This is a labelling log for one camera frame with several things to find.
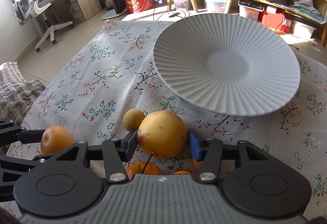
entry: ribbed gray surface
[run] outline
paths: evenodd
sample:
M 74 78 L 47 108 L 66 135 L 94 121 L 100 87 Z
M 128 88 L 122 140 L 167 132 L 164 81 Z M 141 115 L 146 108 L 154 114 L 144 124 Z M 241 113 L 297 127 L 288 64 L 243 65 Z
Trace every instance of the ribbed gray surface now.
M 258 220 L 230 207 L 217 188 L 191 175 L 141 175 L 111 186 L 101 202 L 81 215 L 43 220 L 25 215 L 24 224 L 302 224 L 302 217 Z

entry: silver screw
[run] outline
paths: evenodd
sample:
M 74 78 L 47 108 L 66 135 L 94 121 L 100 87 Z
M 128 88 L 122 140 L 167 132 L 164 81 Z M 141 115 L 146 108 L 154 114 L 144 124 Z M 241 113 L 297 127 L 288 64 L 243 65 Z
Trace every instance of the silver screw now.
M 122 181 L 126 179 L 125 174 L 116 172 L 109 176 L 109 179 L 112 181 Z
M 216 176 L 212 172 L 203 172 L 200 174 L 200 179 L 204 181 L 214 180 Z

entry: office chair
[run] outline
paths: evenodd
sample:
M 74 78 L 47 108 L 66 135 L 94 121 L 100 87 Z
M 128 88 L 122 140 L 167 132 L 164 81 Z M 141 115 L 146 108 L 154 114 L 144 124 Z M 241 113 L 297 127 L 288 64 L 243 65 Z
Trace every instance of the office chair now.
M 71 25 L 71 28 L 74 27 L 73 22 L 69 21 L 63 24 L 51 25 L 50 21 L 45 17 L 44 11 L 51 6 L 51 3 L 55 0 L 8 0 L 14 7 L 16 11 L 16 16 L 18 18 L 19 24 L 24 25 L 30 18 L 35 18 L 38 15 L 41 15 L 45 20 L 45 23 L 48 27 L 45 34 L 41 38 L 38 44 L 36 44 L 35 49 L 37 52 L 40 51 L 40 45 L 47 39 L 50 35 L 50 40 L 53 45 L 57 43 L 54 38 L 54 31 L 67 27 Z

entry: white ribbed plate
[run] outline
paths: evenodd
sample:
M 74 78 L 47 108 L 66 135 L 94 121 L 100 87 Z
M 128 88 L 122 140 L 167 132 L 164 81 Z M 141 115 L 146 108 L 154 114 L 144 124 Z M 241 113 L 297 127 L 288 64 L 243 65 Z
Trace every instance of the white ribbed plate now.
M 278 110 L 300 83 L 298 61 L 286 42 L 235 15 L 201 14 L 171 24 L 155 42 L 153 62 L 177 95 L 226 115 Z

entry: tiled floor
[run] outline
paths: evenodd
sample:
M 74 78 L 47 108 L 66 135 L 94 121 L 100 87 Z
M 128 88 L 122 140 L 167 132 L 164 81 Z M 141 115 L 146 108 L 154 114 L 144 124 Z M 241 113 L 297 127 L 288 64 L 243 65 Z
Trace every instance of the tiled floor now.
M 167 6 L 156 7 L 141 13 L 124 14 L 118 18 L 111 20 L 159 20 L 159 21 L 177 21 L 181 17 L 196 14 L 194 11 L 181 13 L 181 17 L 169 18 L 169 15 L 174 13 L 171 11 L 167 13 Z M 67 29 L 60 35 L 56 36 L 57 44 L 52 45 L 49 40 L 46 40 L 40 47 L 41 51 L 37 53 L 34 49 L 31 50 L 18 63 L 18 67 L 22 72 L 23 77 L 27 80 L 40 79 L 45 85 L 48 85 L 51 80 L 57 75 L 62 67 L 81 49 L 83 48 L 103 27 L 104 21 L 101 17 L 106 13 L 103 9 L 88 21 L 77 24 L 74 29 Z M 288 43 L 298 49 L 293 48 L 298 52 L 327 65 L 327 48 L 318 43 L 314 43 L 293 37 L 290 34 L 281 35 L 281 37 Z

